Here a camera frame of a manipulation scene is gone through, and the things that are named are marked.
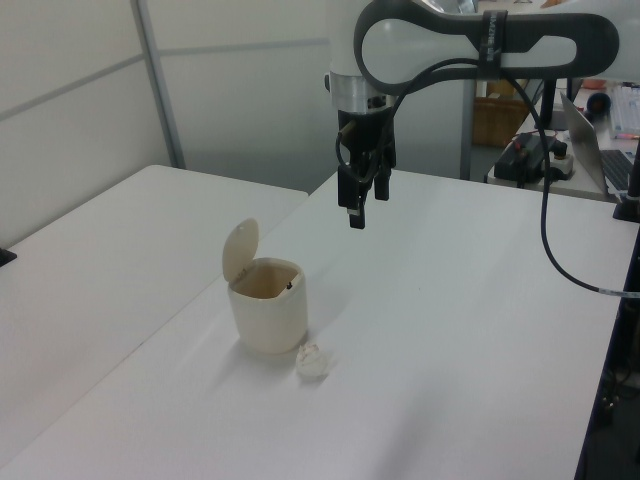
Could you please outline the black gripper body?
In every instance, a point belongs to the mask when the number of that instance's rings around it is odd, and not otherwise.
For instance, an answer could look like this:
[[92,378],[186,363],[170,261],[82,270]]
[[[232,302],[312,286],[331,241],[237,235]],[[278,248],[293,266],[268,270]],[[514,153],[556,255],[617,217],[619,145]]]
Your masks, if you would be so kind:
[[379,108],[366,114],[356,114],[339,110],[338,125],[340,139],[337,141],[337,158],[345,164],[340,146],[349,152],[349,162],[357,164],[361,158],[375,154],[380,139],[384,140],[382,154],[391,169],[396,167],[396,146],[391,106]]

